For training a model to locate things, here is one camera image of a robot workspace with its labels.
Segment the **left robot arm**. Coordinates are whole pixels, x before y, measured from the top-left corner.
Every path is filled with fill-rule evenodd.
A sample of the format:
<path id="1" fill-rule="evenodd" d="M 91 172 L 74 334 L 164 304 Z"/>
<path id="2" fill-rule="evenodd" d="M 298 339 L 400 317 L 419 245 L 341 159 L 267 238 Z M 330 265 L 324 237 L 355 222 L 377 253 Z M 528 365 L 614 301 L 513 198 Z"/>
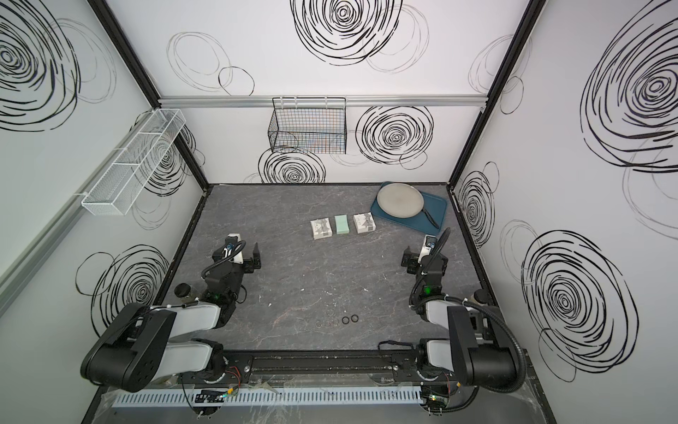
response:
<path id="1" fill-rule="evenodd" d="M 218 383 L 228 367 L 222 344 L 180 337 L 222 328 L 247 297 L 245 275 L 259 270 L 261 250 L 243 255 L 246 242 L 231 233 L 212 254 L 212 264 L 201 272 L 205 290 L 194 298 L 189 284 L 175 289 L 178 305 L 147 307 L 132 303 L 123 308 L 81 363 L 81 377 L 95 385 L 138 392 L 153 381 L 189 374 L 205 383 Z"/>

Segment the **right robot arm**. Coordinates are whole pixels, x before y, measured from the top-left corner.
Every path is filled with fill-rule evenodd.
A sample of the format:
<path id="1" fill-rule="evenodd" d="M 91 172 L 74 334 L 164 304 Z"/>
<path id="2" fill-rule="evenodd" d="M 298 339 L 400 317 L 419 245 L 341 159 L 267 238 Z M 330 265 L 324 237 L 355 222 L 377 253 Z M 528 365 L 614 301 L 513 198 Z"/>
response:
<path id="1" fill-rule="evenodd" d="M 448 371 L 462 385 L 498 393 L 520 389 L 527 375 L 523 348 L 495 307 L 442 292 L 448 260 L 432 249 L 416 254 L 406 248 L 401 266 L 415 277 L 410 309 L 423 321 L 448 332 L 418 345 L 420 369 Z"/>

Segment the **mint green jewelry box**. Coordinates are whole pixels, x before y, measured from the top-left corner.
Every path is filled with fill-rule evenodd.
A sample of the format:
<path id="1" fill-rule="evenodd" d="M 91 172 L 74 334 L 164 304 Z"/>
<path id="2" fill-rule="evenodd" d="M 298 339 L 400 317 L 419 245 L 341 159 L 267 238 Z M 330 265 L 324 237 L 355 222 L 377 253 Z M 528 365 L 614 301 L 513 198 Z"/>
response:
<path id="1" fill-rule="evenodd" d="M 335 229 L 339 235 L 349 234 L 351 232 L 347 215 L 335 216 Z"/>

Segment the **white gift box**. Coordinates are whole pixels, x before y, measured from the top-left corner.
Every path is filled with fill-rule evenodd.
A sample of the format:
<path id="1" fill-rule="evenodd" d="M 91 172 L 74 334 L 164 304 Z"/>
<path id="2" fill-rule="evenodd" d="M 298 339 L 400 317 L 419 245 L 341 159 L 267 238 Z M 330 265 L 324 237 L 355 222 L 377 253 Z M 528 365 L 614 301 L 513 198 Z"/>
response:
<path id="1" fill-rule="evenodd" d="M 315 240 L 321 240 L 329 238 L 333 235 L 333 230 L 330 224 L 330 220 L 326 218 L 312 220 L 311 222 L 313 238 Z"/>

